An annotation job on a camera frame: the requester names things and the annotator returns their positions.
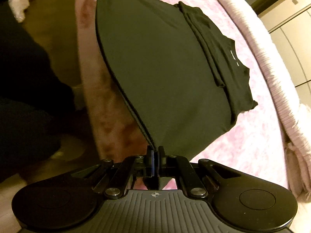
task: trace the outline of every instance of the screw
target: screw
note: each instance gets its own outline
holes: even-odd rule
[[[120,194],[120,190],[118,188],[111,187],[111,188],[106,189],[105,193],[109,196],[114,197]]]
[[[190,192],[195,196],[203,196],[206,194],[206,191],[200,187],[192,188]]]

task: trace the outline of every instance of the pink blanket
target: pink blanket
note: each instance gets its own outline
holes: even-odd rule
[[[284,133],[265,79],[237,26],[217,0],[162,1],[170,4],[182,1],[192,7],[200,7],[224,35],[236,41],[239,59],[250,68],[249,84],[253,98],[259,104],[255,109],[240,114],[236,126],[210,144],[192,162],[209,158],[287,188]],[[114,91],[115,86],[100,54],[94,27],[95,6],[96,0],[76,0],[81,77],[98,152],[102,158],[113,155],[122,159],[128,154],[140,154],[145,141],[136,130],[121,96]],[[129,134],[124,133],[124,129],[131,125],[133,129]],[[136,142],[139,146],[127,149],[128,144],[120,143],[124,136],[130,137],[131,145]]]

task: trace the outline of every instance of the ribbed gray surface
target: ribbed gray surface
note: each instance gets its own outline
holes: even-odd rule
[[[129,190],[126,197],[108,200],[93,219],[68,233],[238,233],[218,220],[203,201],[181,190]]]

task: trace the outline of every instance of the bed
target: bed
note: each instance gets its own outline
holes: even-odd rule
[[[298,214],[306,216],[311,136],[308,122],[302,119],[310,118],[309,110],[299,104],[290,75],[261,21],[244,0],[162,1],[200,7],[224,35],[236,41],[237,56],[250,68],[249,84],[259,104],[240,114],[234,128],[202,148],[192,162],[209,158],[290,188],[302,202]],[[76,0],[81,78],[98,153],[120,162],[144,154],[147,142],[103,61],[95,33],[95,7],[96,0]],[[173,187],[170,182],[165,189]],[[310,232],[310,225],[298,217],[292,230]]]

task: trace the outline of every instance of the person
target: person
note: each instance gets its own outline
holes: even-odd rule
[[[73,89],[50,66],[47,52],[0,0],[0,171],[49,158],[60,148],[55,127],[77,110]]]

